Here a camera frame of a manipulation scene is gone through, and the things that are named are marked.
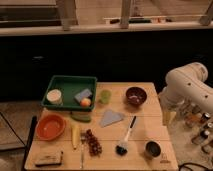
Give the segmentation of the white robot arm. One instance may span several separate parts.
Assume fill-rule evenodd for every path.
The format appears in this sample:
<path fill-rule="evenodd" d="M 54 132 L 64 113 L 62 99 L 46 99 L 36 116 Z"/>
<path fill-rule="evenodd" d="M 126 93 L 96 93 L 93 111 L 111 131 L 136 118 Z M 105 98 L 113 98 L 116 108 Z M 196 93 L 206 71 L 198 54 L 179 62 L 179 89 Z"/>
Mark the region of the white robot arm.
<path fill-rule="evenodd" d="M 165 126 L 174 113 L 184 116 L 195 110 L 213 114 L 213 88 L 205 84 L 207 78 L 208 70 L 199 62 L 172 69 L 166 74 L 166 86 L 158 94 Z"/>

